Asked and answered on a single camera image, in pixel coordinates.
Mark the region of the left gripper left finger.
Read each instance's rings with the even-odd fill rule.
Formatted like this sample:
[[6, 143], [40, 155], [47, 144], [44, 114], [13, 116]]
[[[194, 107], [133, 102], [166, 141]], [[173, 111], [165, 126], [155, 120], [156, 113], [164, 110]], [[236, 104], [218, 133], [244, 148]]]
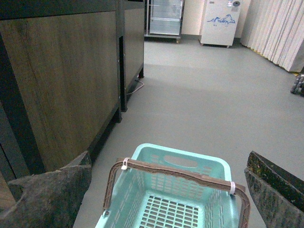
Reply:
[[85, 151], [66, 166], [11, 180], [21, 191], [16, 203], [0, 214], [2, 228], [71, 228], [92, 180], [92, 162]]

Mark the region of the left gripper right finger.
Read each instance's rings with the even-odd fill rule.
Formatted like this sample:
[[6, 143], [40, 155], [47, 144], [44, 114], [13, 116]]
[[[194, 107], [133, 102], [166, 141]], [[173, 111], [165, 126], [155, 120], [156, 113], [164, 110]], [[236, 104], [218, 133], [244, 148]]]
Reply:
[[245, 177], [267, 228], [304, 226], [304, 181], [261, 154], [249, 154]]

